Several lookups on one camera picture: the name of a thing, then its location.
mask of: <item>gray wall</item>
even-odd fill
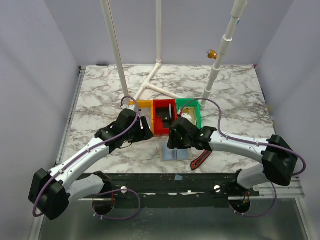
[[[78,66],[43,0],[0,2],[0,239],[27,239],[33,174],[52,167]]]
[[[320,1],[295,0],[257,67],[275,129],[302,154],[306,204],[320,236]]]
[[[79,65],[115,63],[99,0],[45,0]],[[249,0],[226,64],[256,64],[293,0]],[[163,0],[164,64],[205,64],[218,50],[234,0]],[[156,0],[111,0],[120,53],[125,64],[156,61]]]

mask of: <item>black metal frame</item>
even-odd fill
[[[90,176],[85,173],[80,179]],[[228,208],[228,197],[243,197],[247,190],[234,188],[238,173],[108,173],[101,193],[126,187],[138,193],[141,208]],[[250,196],[259,196],[259,192],[248,190]],[[111,206],[120,209],[134,209],[138,199],[130,192],[119,192],[103,196],[91,195],[98,214],[107,214]]]

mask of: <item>red and black tool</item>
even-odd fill
[[[191,170],[194,171],[199,168],[211,155],[211,153],[212,151],[205,150],[197,159],[193,160],[190,164]]]

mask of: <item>yellow bin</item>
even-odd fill
[[[143,108],[146,108],[146,109],[150,109],[150,116],[146,116],[147,120],[148,118],[150,119],[150,121],[148,121],[148,124],[150,124],[151,126],[151,132],[154,133],[154,101],[153,100],[138,100],[138,106],[139,106],[139,109],[141,110],[141,116],[145,116],[143,115],[143,111],[142,109]],[[133,105],[135,104],[134,101],[130,101],[130,105]]]

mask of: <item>marble tabletop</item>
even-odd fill
[[[124,72],[131,96],[138,91],[153,65],[125,65]],[[208,82],[211,66],[163,65],[151,83],[185,98],[201,97]],[[81,86],[63,161],[69,159],[119,115],[124,96],[115,66],[88,66]],[[140,100],[169,99],[146,89]],[[221,129],[242,136],[268,138],[274,134],[263,94],[253,65],[222,66],[210,98],[222,111]],[[219,112],[207,103],[201,111],[202,126],[216,127]],[[227,152],[213,152],[204,164],[191,171],[191,160],[160,160],[159,144],[168,137],[154,137],[117,149],[88,169],[88,173],[234,173],[257,164],[255,161]],[[192,150],[194,158],[202,151]]]

